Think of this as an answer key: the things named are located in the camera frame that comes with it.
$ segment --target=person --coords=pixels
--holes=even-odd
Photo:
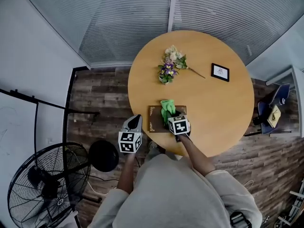
[[[231,217],[242,217],[248,226],[241,227],[259,228],[262,215],[247,189],[227,171],[216,170],[188,136],[179,138],[189,157],[176,161],[152,148],[135,184],[135,154],[128,154],[117,188],[89,227],[229,228],[238,227]]]

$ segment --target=picture frame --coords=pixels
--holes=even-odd
[[[211,76],[229,82],[229,68],[212,63]]]

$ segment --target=chair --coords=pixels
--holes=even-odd
[[[280,85],[276,90],[266,95],[257,104],[258,117],[253,119],[254,125],[261,125],[261,129],[256,133],[245,134],[245,137],[257,135],[257,134],[269,134],[277,129],[278,124],[273,128],[269,125],[267,119],[272,111],[274,105],[284,105],[285,100],[289,96],[289,84]]]

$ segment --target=table top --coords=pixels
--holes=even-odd
[[[166,48],[174,45],[187,55],[189,67],[205,76],[181,69],[172,83],[158,79],[158,65]],[[230,82],[211,77],[211,63],[230,69]],[[171,133],[150,133],[148,106],[173,99],[187,106],[190,138],[207,156],[234,146],[247,130],[254,108],[252,82],[242,60],[225,43],[205,33],[179,30],[158,36],[136,56],[128,80],[128,94],[134,114],[142,115],[142,129],[159,146],[187,155]]]

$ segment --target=black picture frame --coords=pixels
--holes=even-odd
[[[224,78],[224,77],[220,77],[220,76],[215,75],[215,74],[214,74],[214,66],[217,66],[217,67],[220,67],[220,68],[226,70],[226,71],[227,71],[227,76],[228,76],[228,77],[227,77],[227,78]],[[212,76],[212,77],[215,77],[215,78],[218,78],[218,79],[221,79],[221,80],[224,80],[224,81],[226,81],[226,82],[229,82],[229,80],[230,80],[230,71],[229,71],[229,68],[226,68],[226,67],[224,67],[224,66],[221,66],[221,65],[218,65],[218,64],[215,64],[215,63],[212,63],[212,64],[211,64],[211,76]]]

